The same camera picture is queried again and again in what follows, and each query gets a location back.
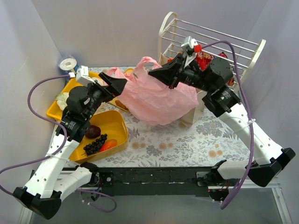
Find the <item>dark red beet toy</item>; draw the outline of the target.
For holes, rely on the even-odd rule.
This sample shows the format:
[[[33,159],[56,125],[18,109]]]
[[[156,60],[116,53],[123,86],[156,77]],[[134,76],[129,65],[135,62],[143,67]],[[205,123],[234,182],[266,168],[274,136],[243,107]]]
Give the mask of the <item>dark red beet toy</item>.
[[[95,125],[90,125],[85,133],[85,137],[88,139],[95,139],[101,135],[101,128]]]

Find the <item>beige paper grocery bag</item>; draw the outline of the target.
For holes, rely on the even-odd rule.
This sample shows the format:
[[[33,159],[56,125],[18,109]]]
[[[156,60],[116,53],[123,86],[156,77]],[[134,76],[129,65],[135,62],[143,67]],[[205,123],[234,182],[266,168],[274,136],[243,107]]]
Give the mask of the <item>beige paper grocery bag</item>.
[[[191,109],[188,113],[186,113],[179,119],[180,122],[186,127],[191,127],[200,118],[205,109],[205,105],[202,101],[202,98],[206,95],[206,92],[199,91],[198,89],[196,91],[199,105]]]

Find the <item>pink plastic grocery bag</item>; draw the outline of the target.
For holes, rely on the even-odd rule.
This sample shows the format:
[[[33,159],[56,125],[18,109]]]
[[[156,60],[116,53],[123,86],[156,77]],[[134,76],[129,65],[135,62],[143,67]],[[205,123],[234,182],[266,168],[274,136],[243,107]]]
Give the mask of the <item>pink plastic grocery bag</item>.
[[[125,78],[127,84],[117,97],[139,120],[149,125],[167,125],[198,106],[195,88],[178,84],[174,89],[148,74],[144,65],[152,63],[152,69],[162,66],[151,57],[145,56],[132,73],[125,74],[119,68],[111,68],[107,74],[114,78]]]

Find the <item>cabbage toy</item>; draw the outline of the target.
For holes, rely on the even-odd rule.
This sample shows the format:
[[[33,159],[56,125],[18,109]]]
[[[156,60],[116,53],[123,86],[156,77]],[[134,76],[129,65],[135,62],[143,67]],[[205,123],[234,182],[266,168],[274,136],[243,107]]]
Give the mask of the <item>cabbage toy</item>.
[[[56,103],[61,111],[63,111],[67,107],[66,100],[69,97],[68,92],[62,92],[58,95],[56,95]]]

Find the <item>brown fried nugget toy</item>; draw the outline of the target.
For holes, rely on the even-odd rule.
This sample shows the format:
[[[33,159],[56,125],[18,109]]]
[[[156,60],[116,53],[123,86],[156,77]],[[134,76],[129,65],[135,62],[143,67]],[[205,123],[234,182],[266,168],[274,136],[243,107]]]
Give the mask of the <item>brown fried nugget toy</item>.
[[[118,106],[119,108],[125,110],[125,111],[128,111],[128,108],[119,100],[115,100],[115,104],[116,106]]]

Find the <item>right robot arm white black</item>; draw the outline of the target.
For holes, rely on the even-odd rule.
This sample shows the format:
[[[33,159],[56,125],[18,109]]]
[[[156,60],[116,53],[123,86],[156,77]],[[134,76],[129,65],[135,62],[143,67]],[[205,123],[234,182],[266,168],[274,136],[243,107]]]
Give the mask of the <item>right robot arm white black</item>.
[[[177,54],[161,68],[151,70],[149,75],[171,89],[183,83],[205,91],[202,99],[205,107],[229,126],[253,153],[250,161],[218,162],[199,181],[217,185],[225,180],[249,177],[256,185],[265,187],[295,157],[291,148],[282,148],[250,118],[240,98],[226,85],[233,73],[225,59],[214,58],[201,71],[185,66],[185,59]]]

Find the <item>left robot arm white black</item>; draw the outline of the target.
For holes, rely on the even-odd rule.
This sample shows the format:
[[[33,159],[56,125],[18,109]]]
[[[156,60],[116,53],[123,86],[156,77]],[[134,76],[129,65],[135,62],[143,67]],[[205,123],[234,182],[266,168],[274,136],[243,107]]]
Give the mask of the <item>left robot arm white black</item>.
[[[75,78],[80,86],[74,87],[67,98],[61,121],[45,157],[30,180],[17,187],[13,197],[22,205],[45,219],[58,212],[62,201],[84,185],[96,185],[99,169],[85,162],[70,175],[58,180],[72,152],[79,146],[90,127],[90,119],[103,102],[109,102],[122,94],[127,80],[114,78],[101,72],[99,77],[106,83],[100,85],[88,75],[82,77],[70,72],[67,77]]]

